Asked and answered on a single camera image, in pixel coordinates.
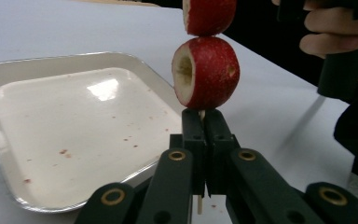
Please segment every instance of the apple piece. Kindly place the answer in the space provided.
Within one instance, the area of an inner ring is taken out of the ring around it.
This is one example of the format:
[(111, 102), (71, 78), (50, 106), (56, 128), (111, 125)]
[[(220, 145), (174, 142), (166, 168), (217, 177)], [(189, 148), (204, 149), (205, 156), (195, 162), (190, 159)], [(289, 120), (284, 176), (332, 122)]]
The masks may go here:
[(225, 103), (240, 80), (234, 49), (215, 36), (195, 37), (181, 45), (172, 59), (173, 88), (179, 102), (206, 110)]
[(234, 20), (237, 0), (183, 0), (183, 18), (189, 35), (223, 33)]

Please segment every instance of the apple cut surface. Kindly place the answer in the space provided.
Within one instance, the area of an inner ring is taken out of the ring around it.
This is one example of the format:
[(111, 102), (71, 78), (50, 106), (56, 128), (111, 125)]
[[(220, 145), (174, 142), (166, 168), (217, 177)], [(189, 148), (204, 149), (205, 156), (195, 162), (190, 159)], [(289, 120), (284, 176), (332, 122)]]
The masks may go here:
[(195, 37), (174, 53), (172, 75), (182, 105), (213, 109), (225, 103), (236, 89), (240, 65), (227, 41), (215, 36)]
[(237, 0), (184, 0), (183, 17), (189, 35), (223, 33), (234, 20)]

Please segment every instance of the white tabletop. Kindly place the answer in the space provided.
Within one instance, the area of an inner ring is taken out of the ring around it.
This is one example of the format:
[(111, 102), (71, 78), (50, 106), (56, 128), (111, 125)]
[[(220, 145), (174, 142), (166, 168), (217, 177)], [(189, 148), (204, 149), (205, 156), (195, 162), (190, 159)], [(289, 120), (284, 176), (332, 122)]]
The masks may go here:
[[(172, 84), (171, 59), (189, 38), (182, 11), (66, 0), (0, 1), (0, 62), (118, 51), (138, 57)], [(293, 187), (346, 187), (353, 156), (333, 138), (347, 105), (220, 35), (235, 49), (241, 80), (219, 107), (243, 147), (260, 151)], [(228, 223), (224, 198), (205, 200), (194, 223)], [(73, 223), (77, 211), (38, 214), (8, 196), (0, 176), (0, 223)]]

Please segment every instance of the apple skin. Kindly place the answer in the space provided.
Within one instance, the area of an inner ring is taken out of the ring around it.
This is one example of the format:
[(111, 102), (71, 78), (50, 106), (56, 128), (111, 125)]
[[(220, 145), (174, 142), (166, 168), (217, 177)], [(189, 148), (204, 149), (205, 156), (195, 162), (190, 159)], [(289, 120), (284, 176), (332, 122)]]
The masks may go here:
[(215, 36), (186, 41), (172, 59), (176, 97), (191, 109), (213, 109), (225, 103), (236, 89), (240, 73), (234, 49)]
[(184, 0), (183, 16), (189, 35), (223, 33), (234, 20), (237, 0)]

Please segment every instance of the white tray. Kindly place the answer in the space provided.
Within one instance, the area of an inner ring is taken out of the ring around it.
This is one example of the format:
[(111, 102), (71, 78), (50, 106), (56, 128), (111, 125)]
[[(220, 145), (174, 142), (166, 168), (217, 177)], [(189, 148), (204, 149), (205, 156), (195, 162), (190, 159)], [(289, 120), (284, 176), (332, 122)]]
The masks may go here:
[(104, 184), (135, 184), (181, 132), (183, 109), (165, 80), (127, 54), (0, 63), (8, 189), (25, 209), (58, 213)]

